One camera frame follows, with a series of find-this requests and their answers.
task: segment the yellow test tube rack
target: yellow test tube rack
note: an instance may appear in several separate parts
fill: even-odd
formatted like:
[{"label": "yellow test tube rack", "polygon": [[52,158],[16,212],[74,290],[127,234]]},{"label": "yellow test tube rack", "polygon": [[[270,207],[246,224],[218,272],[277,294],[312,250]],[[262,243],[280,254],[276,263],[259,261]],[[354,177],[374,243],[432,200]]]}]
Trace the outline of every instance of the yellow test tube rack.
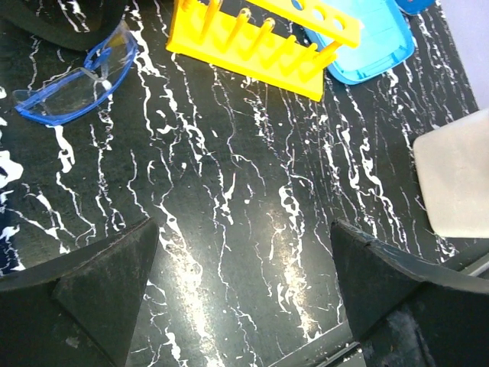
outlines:
[{"label": "yellow test tube rack", "polygon": [[250,76],[315,101],[322,98],[323,70],[336,58],[343,44],[360,44],[360,22],[321,0],[248,0],[334,41],[317,52],[317,45],[304,47],[296,37],[272,33],[275,20],[261,27],[248,23],[251,12],[243,8],[238,17],[227,15],[222,0],[175,0],[167,50],[195,57],[218,67]]}]

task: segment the black marble countertop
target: black marble countertop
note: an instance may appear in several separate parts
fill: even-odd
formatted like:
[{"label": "black marble countertop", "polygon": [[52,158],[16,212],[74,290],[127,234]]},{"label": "black marble countertop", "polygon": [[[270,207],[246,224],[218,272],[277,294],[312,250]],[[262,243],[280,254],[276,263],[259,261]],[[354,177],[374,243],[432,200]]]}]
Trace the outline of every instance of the black marble countertop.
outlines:
[{"label": "black marble countertop", "polygon": [[335,218],[430,261],[473,243],[433,235],[413,166],[414,138],[477,109],[439,5],[409,20],[407,62],[358,86],[328,76],[319,103],[167,52],[172,7],[130,3],[127,78],[56,128],[23,119],[11,93],[85,55],[0,23],[2,274],[153,216],[161,247],[128,365],[261,367],[345,320]]}]

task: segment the safety goggles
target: safety goggles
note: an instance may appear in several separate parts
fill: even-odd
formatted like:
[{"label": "safety goggles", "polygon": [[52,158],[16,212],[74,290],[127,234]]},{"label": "safety goggles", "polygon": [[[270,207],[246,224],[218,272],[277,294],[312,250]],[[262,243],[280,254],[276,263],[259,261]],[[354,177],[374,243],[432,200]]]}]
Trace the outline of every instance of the safety goggles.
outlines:
[{"label": "safety goggles", "polygon": [[16,90],[15,109],[44,125],[62,125],[105,101],[128,73],[138,44],[124,21],[87,55],[83,67],[36,91]]}]

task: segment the white foam pad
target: white foam pad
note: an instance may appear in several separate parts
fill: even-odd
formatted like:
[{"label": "white foam pad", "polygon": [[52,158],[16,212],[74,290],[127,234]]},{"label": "white foam pad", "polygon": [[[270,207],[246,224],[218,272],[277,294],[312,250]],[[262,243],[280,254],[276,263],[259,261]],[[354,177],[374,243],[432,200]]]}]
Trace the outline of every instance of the white foam pad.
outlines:
[{"label": "white foam pad", "polygon": [[435,233],[489,238],[489,109],[418,137],[413,150]]}]

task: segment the blue container lid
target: blue container lid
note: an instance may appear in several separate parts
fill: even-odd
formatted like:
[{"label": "blue container lid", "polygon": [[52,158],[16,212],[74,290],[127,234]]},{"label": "blue container lid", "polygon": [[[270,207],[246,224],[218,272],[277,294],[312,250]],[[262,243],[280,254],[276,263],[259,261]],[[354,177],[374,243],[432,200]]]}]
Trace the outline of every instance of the blue container lid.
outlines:
[{"label": "blue container lid", "polygon": [[408,15],[416,15],[428,8],[435,0],[396,0],[397,4]]},{"label": "blue container lid", "polygon": [[[345,84],[369,80],[402,63],[414,52],[413,34],[395,0],[323,0],[361,23],[361,43],[357,48],[341,46],[329,72]],[[318,50],[332,39],[306,29]]]}]

